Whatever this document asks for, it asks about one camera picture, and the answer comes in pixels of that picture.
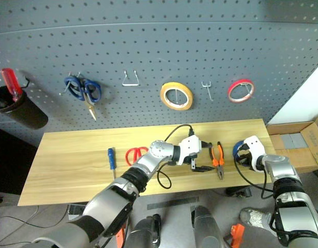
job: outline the blue screwdriver handle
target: blue screwdriver handle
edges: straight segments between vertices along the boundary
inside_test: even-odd
[[[115,169],[115,160],[114,160],[114,150],[113,148],[108,149],[108,158],[109,158],[109,165],[111,169]]]

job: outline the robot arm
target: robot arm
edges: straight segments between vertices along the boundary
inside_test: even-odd
[[[184,139],[178,146],[154,141],[148,153],[86,205],[79,219],[57,227],[24,247],[93,247],[101,237],[110,237],[121,229],[132,210],[133,202],[139,193],[145,191],[147,182],[161,162],[173,161],[182,165],[187,156],[194,161],[200,151],[201,141],[195,135]]]
[[[244,158],[251,169],[260,173],[265,171],[274,183],[275,210],[270,225],[275,226],[280,243],[293,248],[318,247],[318,214],[289,159],[267,155],[256,136],[245,139],[238,148],[241,150],[249,151]]]

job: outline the red scissors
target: red scissors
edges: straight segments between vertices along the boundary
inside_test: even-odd
[[[129,153],[134,151],[133,153],[133,163],[137,161],[138,158],[140,158],[142,156],[142,153],[141,153],[141,150],[144,150],[146,152],[148,152],[148,149],[147,147],[135,147],[135,148],[131,148],[127,151],[126,153],[126,162],[129,166],[131,166],[130,162],[129,162],[129,159],[128,159],[128,156],[129,156]]]

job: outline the wooden table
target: wooden table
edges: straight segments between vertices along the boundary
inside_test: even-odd
[[[116,175],[129,166],[125,153],[129,148],[149,146],[163,140],[177,125],[116,128],[101,130],[45,133],[24,185],[19,206],[86,202],[113,180],[107,149],[115,147]],[[172,180],[169,190],[152,178],[141,195],[182,192],[246,185],[233,165],[232,148],[236,142],[257,135],[267,153],[275,154],[266,127],[261,119],[221,121],[192,124],[195,134],[203,141],[220,141],[224,149],[224,179],[216,171],[196,173],[190,165],[166,166],[163,171]],[[187,137],[188,128],[178,129],[168,140],[177,145]],[[197,166],[211,165],[208,149],[203,149]],[[262,183],[263,175],[241,168],[253,183]]]

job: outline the blue screwdriver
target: blue screwdriver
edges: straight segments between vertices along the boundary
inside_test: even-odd
[[[113,170],[113,179],[115,179],[116,178],[116,172],[115,172],[116,165],[115,165],[113,148],[108,149],[108,158],[109,158],[109,165],[110,165],[111,169]]]

